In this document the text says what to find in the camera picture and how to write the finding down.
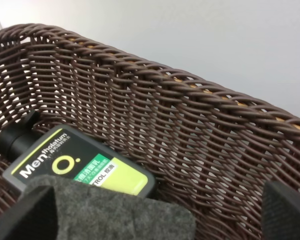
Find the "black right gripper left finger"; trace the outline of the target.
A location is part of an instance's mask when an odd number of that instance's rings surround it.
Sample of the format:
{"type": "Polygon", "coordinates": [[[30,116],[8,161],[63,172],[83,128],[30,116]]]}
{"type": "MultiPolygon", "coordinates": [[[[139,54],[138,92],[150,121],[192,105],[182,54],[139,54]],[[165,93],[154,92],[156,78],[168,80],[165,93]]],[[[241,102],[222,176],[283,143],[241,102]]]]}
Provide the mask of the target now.
{"type": "Polygon", "coordinates": [[[0,216],[0,240],[55,240],[58,214],[52,186],[38,186],[0,216]]]}

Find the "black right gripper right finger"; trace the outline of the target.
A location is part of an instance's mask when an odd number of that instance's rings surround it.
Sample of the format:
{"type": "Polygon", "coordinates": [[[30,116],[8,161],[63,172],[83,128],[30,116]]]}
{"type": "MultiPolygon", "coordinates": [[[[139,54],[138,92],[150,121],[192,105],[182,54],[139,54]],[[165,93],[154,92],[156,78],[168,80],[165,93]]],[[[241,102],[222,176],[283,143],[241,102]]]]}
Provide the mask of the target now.
{"type": "Polygon", "coordinates": [[[266,182],[261,229],[265,240],[300,240],[300,193],[278,181],[266,182]]]}

